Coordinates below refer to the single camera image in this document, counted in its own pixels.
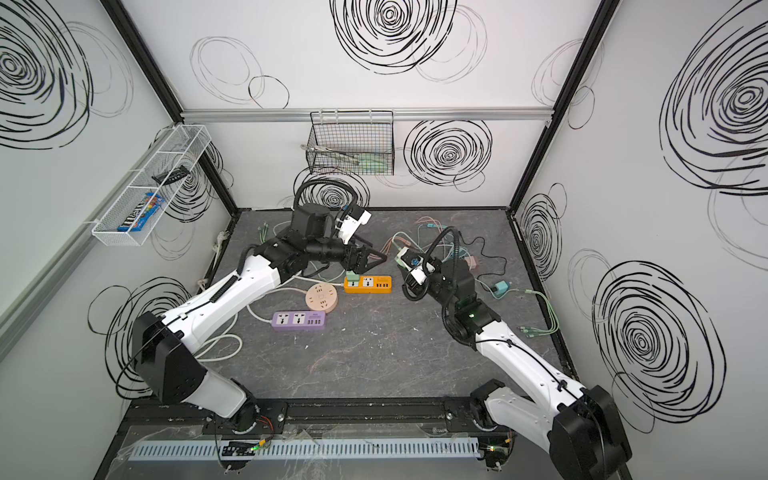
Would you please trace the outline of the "orange power strip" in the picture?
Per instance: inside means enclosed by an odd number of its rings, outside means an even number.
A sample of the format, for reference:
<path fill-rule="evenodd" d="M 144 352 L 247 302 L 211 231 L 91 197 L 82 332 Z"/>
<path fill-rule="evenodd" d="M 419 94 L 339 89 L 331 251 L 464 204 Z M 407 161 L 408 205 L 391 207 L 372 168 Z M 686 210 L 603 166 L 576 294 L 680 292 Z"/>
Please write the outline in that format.
<path fill-rule="evenodd" d="M 357 280 L 346 278 L 343 284 L 348 294 L 391 294 L 393 281 L 391 276 L 360 276 Z"/>

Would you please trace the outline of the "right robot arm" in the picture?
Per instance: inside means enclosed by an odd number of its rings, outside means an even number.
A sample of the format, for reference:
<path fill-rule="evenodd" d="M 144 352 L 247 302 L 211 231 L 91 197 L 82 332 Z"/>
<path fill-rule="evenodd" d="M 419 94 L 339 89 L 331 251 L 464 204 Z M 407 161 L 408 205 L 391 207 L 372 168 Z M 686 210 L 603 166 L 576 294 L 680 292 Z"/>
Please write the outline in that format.
<path fill-rule="evenodd" d="M 478 296 L 465 263 L 417 257 L 399 268 L 408 299 L 435 299 L 446 331 L 522 389 L 516 394 L 500 381 L 477 389 L 478 424 L 522 435 L 548 453 L 564 479 L 608 479 L 626 466 L 633 452 L 613 397 L 567 376 L 520 339 Z"/>

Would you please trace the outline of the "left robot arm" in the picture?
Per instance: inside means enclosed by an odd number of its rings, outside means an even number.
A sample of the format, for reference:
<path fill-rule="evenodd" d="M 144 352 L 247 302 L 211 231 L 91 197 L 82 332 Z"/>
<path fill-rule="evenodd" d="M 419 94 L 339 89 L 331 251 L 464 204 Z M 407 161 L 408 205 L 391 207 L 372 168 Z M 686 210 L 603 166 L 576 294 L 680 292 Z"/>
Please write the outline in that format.
<path fill-rule="evenodd" d="M 133 327 L 132 368 L 162 404 L 200 407 L 235 432 L 249 432 L 261 418 L 255 397 L 203 365 L 197 352 L 227 320 L 312 262 L 337 263 L 357 274 L 373 268 L 372 246 L 356 235 L 370 218 L 356 204 L 338 213 L 312 203 L 294 207 L 287 227 L 245 247 L 236 268 L 212 287 L 165 313 L 140 315 Z"/>

